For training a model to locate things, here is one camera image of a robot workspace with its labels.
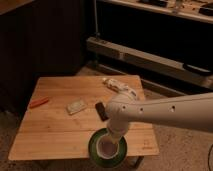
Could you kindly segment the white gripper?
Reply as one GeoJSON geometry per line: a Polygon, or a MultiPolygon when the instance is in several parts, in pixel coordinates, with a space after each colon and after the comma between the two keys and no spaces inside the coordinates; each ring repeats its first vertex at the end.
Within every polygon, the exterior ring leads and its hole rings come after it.
{"type": "Polygon", "coordinates": [[[109,134],[110,140],[113,143],[118,143],[122,139],[122,137],[125,135],[125,132],[123,131],[113,132],[112,130],[109,130],[108,134],[109,134]]]}

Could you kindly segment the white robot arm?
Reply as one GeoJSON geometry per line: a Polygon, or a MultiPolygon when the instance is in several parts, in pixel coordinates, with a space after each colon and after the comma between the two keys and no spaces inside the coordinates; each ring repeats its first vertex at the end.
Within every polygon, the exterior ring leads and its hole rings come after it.
{"type": "Polygon", "coordinates": [[[213,93],[141,101],[123,92],[106,104],[105,112],[114,142],[128,132],[131,122],[213,132],[213,93]]]}

